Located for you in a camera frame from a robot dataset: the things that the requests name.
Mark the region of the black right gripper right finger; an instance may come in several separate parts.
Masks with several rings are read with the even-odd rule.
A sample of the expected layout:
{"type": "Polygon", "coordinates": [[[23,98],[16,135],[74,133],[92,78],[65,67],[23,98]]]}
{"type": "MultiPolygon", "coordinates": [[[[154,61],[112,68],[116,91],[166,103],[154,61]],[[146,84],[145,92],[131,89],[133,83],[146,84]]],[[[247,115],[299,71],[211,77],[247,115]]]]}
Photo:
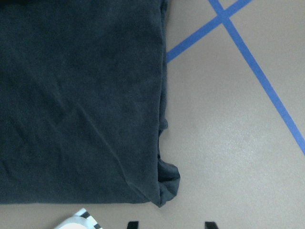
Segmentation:
{"type": "Polygon", "coordinates": [[[218,226],[215,222],[213,221],[206,221],[204,224],[205,229],[218,229],[218,226]]]}

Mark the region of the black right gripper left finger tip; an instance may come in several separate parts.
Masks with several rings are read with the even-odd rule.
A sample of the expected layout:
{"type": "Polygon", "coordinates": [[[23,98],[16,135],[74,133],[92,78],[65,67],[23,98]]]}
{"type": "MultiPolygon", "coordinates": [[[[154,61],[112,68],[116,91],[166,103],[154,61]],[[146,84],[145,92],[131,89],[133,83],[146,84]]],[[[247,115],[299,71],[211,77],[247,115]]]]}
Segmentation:
{"type": "Polygon", "coordinates": [[[139,221],[129,221],[127,225],[127,229],[138,229],[139,221]]]}

